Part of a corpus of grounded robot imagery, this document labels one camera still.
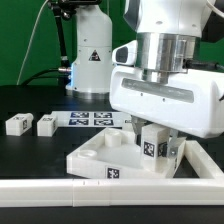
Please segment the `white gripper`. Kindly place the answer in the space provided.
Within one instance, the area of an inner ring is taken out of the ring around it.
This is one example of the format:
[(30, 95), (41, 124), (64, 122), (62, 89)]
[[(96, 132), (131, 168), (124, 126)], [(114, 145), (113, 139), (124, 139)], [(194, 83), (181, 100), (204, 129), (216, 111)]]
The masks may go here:
[(117, 66), (110, 84), (112, 108), (133, 115), (137, 145), (145, 120), (172, 128), (168, 158), (177, 156), (177, 130), (201, 138), (224, 133), (224, 73), (190, 69), (170, 75), (166, 84), (144, 81), (142, 75), (138, 68)]

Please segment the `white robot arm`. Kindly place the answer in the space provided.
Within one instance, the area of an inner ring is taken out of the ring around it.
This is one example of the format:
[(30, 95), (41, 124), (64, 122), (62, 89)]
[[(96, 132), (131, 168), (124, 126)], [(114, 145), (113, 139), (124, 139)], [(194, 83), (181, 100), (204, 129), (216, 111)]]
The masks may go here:
[(224, 74), (194, 59), (215, 2), (126, 0), (124, 19), (136, 39), (116, 49), (110, 18), (96, 4), (79, 4), (67, 92), (108, 95), (113, 109), (131, 115), (137, 134), (147, 121), (201, 138), (224, 133)]

